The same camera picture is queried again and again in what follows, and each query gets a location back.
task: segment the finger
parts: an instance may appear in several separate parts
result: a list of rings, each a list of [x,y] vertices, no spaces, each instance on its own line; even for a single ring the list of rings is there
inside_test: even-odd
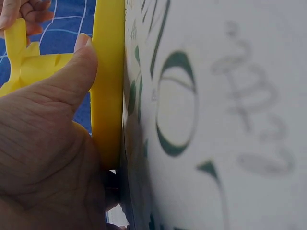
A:
[[[35,11],[30,3],[23,4],[20,12],[22,17],[30,22],[43,23],[53,18],[53,12],[48,10]]]
[[[33,87],[36,93],[53,102],[65,103],[75,112],[91,88],[96,72],[97,57],[91,38],[81,34],[76,42],[76,52],[69,63]]]
[[[114,224],[106,224],[106,229],[107,230],[123,230],[123,228],[117,227]]]
[[[21,0],[21,5],[27,3],[29,0]]]
[[[39,35],[43,32],[43,27],[38,23],[26,21],[25,27],[27,36]]]
[[[6,29],[14,24],[18,17],[21,0],[4,0],[0,16],[0,30]]]
[[[21,16],[21,14],[20,14],[20,12],[19,12],[17,18],[21,18],[21,17],[22,17],[22,16]],[[0,38],[4,39],[4,31],[1,31],[1,30],[0,30]]]
[[[30,0],[30,4],[36,11],[47,10],[51,5],[51,0],[41,1],[41,0]]]
[[[44,10],[44,11],[31,11],[25,17],[27,21],[43,23],[49,21],[53,18],[53,12]]]

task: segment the yellow plastic object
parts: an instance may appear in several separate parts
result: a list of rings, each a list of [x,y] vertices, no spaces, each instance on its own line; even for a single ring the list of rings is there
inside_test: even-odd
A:
[[[90,90],[92,135],[103,169],[119,164],[122,125],[125,0],[97,0],[93,45],[98,57],[96,80]],[[11,75],[0,88],[4,96],[50,77],[63,68],[72,54],[40,55],[39,43],[26,47],[24,19],[4,32]]]

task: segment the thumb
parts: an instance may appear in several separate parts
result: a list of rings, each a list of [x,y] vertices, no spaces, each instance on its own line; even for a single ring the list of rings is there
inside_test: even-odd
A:
[[[66,103],[75,112],[90,90],[97,72],[97,56],[92,40],[80,34],[69,63],[51,77],[34,84],[36,93],[54,102]]]
[[[14,24],[18,17],[21,0],[4,0],[0,16],[0,30],[6,29]]]

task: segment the hand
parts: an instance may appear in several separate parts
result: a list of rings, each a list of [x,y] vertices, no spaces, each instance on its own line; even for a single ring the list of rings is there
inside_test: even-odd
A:
[[[17,18],[25,19],[27,36],[42,33],[40,23],[53,18],[53,12],[48,11],[50,4],[51,0],[0,0],[0,37],[4,39],[3,30],[12,26]]]
[[[96,70],[81,34],[66,67],[0,98],[0,229],[120,229],[104,218],[118,203],[116,176],[100,171],[91,136],[72,122]]]

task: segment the blue bedsheet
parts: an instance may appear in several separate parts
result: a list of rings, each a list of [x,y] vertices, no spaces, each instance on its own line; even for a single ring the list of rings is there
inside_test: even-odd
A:
[[[44,23],[43,33],[31,37],[31,41],[41,42],[41,54],[72,53],[79,33],[92,35],[95,3],[95,0],[53,0],[50,10],[55,13],[55,18]],[[5,44],[0,39],[0,85],[8,80],[9,75]],[[89,95],[76,112],[74,121],[91,132]]]

